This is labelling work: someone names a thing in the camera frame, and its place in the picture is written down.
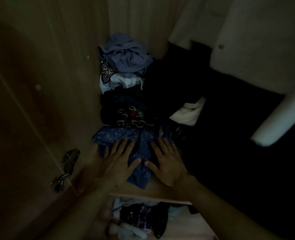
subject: forearm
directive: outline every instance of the forearm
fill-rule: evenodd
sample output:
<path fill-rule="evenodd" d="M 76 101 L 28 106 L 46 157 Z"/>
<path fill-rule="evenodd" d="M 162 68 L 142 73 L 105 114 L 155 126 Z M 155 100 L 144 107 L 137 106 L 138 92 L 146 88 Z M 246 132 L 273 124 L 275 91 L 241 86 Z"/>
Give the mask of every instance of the forearm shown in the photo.
<path fill-rule="evenodd" d="M 114 186 L 111 180 L 97 180 L 41 239 L 82 239 L 98 216 L 104 200 Z"/>
<path fill-rule="evenodd" d="M 175 189 L 187 196 L 220 240 L 280 239 L 201 185 L 191 175 L 182 177 Z"/>

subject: blue patterned garment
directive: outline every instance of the blue patterned garment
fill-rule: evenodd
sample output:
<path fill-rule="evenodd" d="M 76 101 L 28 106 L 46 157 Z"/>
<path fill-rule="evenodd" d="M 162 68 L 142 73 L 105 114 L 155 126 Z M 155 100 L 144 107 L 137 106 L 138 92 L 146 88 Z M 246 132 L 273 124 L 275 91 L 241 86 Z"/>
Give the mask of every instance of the blue patterned garment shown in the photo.
<path fill-rule="evenodd" d="M 145 165 L 145 161 L 151 161 L 158 166 L 157 157 L 151 147 L 151 142 L 158 145 L 158 133 L 144 128 L 126 128 L 126 127 L 112 127 L 104 126 L 98 133 L 96 133 L 92 140 L 99 145 L 99 153 L 103 157 L 105 147 L 111 148 L 113 141 L 121 141 L 123 138 L 128 138 L 128 144 L 131 140 L 135 140 L 134 148 L 129 156 L 128 165 L 136 158 L 141 158 L 141 164 L 134 169 L 132 175 L 128 178 L 128 182 L 145 189 L 147 183 L 151 178 L 151 170 Z"/>

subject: gray fabric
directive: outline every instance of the gray fabric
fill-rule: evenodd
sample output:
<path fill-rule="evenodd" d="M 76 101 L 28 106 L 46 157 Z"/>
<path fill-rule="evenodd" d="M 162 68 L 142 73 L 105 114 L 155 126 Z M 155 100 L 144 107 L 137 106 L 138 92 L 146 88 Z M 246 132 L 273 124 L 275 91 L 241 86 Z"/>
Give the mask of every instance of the gray fabric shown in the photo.
<path fill-rule="evenodd" d="M 132 77 L 134 72 L 143 75 L 153 62 L 146 48 L 124 33 L 111 35 L 105 45 L 98 47 L 98 52 L 101 60 L 107 61 L 125 77 Z"/>

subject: person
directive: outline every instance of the person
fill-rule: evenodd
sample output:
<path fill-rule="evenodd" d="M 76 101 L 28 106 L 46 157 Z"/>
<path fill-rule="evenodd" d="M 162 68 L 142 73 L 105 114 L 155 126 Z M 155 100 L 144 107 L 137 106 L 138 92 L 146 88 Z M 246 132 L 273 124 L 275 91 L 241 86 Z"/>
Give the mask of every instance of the person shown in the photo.
<path fill-rule="evenodd" d="M 174 144 L 170 145 L 167 139 L 158 138 L 158 141 L 160 148 L 154 143 L 152 148 L 160 166 L 158 168 L 152 162 L 146 161 L 146 167 L 152 170 L 164 184 L 173 187 L 177 194 L 184 195 L 220 240 L 281 239 L 199 183 L 187 172 Z M 121 144 L 116 141 L 110 153 L 106 147 L 101 177 L 94 180 L 72 208 L 47 230 L 41 239 L 84 239 L 109 193 L 114 187 L 122 185 L 141 163 L 141 159 L 137 158 L 128 166 L 127 162 L 135 141 L 131 141 L 127 147 L 126 143 L 126 138 Z"/>

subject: metal hinge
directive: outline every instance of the metal hinge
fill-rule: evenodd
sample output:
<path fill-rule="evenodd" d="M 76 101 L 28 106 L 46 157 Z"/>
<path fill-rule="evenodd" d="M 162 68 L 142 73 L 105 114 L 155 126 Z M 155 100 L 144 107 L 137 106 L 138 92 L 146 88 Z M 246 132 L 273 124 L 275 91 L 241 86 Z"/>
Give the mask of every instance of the metal hinge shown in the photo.
<path fill-rule="evenodd" d="M 64 190 L 64 180 L 68 179 L 72 175 L 74 165 L 79 155 L 80 151 L 78 149 L 68 151 L 64 154 L 62 158 L 62 163 L 64 163 L 64 174 L 56 177 L 51 183 L 51 186 L 55 192 L 60 193 Z"/>

